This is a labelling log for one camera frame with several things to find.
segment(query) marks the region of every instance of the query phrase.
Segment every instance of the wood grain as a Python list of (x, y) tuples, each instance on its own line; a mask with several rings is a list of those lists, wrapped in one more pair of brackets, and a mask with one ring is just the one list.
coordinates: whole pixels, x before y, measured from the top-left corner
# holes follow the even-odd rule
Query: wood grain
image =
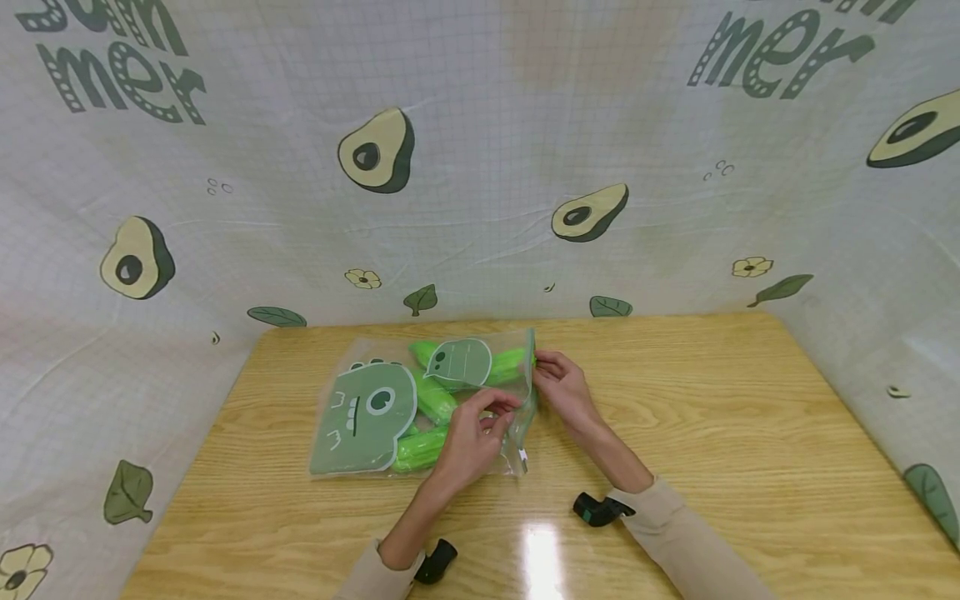
[[(311, 481), (317, 393), (355, 336), (537, 330), (603, 415), (783, 598), (956, 598), (960, 562), (789, 334), (762, 314), (277, 329), (265, 334), (125, 600), (329, 598), (417, 480)], [(608, 484), (541, 408), (531, 472), (487, 477), (436, 537), (460, 557), (411, 598), (674, 598), (614, 524), (572, 514)]]

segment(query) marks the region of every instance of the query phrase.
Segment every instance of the finger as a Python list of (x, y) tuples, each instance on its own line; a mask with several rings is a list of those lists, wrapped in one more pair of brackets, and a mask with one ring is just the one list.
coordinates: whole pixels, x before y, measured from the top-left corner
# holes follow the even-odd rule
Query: finger
[(493, 427), (490, 429), (490, 435), (496, 437), (501, 443), (503, 443), (503, 436), (507, 434), (507, 429), (510, 427), (510, 423), (514, 422), (514, 414), (507, 413), (503, 417), (498, 417), (496, 422), (493, 424)]
[(506, 404), (500, 404), (499, 402), (494, 402), (487, 407), (487, 410), (494, 413), (495, 415), (506, 415), (510, 411), (514, 410), (512, 407), (507, 406)]
[(513, 394), (507, 394), (503, 390), (486, 388), (471, 396), (466, 402), (460, 405), (460, 408), (479, 417), (480, 413), (487, 410), (488, 406), (494, 404), (506, 405), (510, 408), (519, 408), (522, 402), (518, 397)]
[(541, 371), (540, 369), (534, 370), (534, 385), (537, 386), (540, 391), (549, 394), (550, 389), (556, 384), (557, 378), (550, 373)]
[(560, 381), (564, 378), (564, 370), (562, 370), (559, 365), (554, 365), (553, 363), (540, 363), (537, 365), (537, 368), (550, 373), (550, 375), (557, 381)]
[(577, 367), (577, 363), (567, 358), (562, 352), (555, 352), (553, 350), (537, 350), (537, 360), (553, 363), (554, 365), (560, 367), (564, 373), (576, 372), (580, 370), (580, 367)]

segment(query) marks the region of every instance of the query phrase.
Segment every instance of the left hand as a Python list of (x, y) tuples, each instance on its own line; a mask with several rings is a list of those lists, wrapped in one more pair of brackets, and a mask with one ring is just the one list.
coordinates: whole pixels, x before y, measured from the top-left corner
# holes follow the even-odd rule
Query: left hand
[[(486, 474), (500, 455), (503, 436), (514, 422), (513, 411), (520, 404), (516, 396), (487, 388), (458, 406), (450, 418), (446, 442), (430, 479), (456, 494)], [(480, 419), (484, 411), (495, 416)]]

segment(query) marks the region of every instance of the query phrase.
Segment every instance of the grid pattern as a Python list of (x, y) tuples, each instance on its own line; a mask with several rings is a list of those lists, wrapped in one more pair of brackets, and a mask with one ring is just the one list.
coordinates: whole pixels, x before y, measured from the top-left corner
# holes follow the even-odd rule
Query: grid pattern
[[(266, 327), (248, 309), (311, 325), (413, 321), (403, 299), (431, 283), (438, 304), (417, 319), (585, 317), (591, 296), (635, 314), (742, 310), (779, 279), (814, 274), (760, 309), (784, 319), (898, 468), (936, 466), (960, 498), (957, 150), (864, 165), (894, 119), (960, 86), (952, 3), (915, 3), (895, 24), (877, 21), (886, 7), (813, 0), (162, 4), (187, 56), (156, 48), (140, 16), (150, 47), (69, 10), (53, 33), (12, 18), (40, 2), (17, 0), (0, 20), (0, 550), (54, 548), (37, 598), (118, 592), (153, 525), (104, 523), (113, 469), (151, 469), (156, 524)], [(750, 98), (739, 79), (687, 85), (727, 12), (762, 19), (766, 36), (809, 9), (810, 50), (836, 28), (876, 48), (831, 62), (790, 101)], [(141, 90), (158, 106), (181, 106), (162, 62), (199, 74), (205, 125), (132, 102), (72, 113), (36, 44), (88, 50), (110, 74), (118, 39), (159, 73), (160, 91)], [(785, 86), (803, 60), (761, 69)], [(412, 174), (373, 194), (341, 170), (337, 146), (388, 107), (416, 132)], [(630, 200), (602, 237), (553, 234), (560, 204), (620, 182)], [(132, 215), (162, 230), (177, 265), (148, 300), (98, 277)], [(758, 255), (771, 273), (731, 275)], [(382, 286), (353, 286), (350, 269)]]

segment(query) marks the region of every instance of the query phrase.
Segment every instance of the black plastic piece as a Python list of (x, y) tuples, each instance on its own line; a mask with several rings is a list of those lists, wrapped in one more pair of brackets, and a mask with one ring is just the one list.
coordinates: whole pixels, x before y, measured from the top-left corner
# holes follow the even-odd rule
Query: black plastic piece
[(603, 502), (586, 492), (577, 496), (573, 503), (573, 512), (581, 519), (587, 522), (590, 527), (603, 527), (610, 525), (621, 515), (633, 516), (636, 511), (622, 502), (617, 502), (613, 498), (604, 498)]
[(428, 555), (417, 569), (414, 579), (426, 586), (436, 584), (444, 578), (446, 568), (455, 558), (457, 558), (457, 549), (449, 541), (440, 538), (433, 554)]

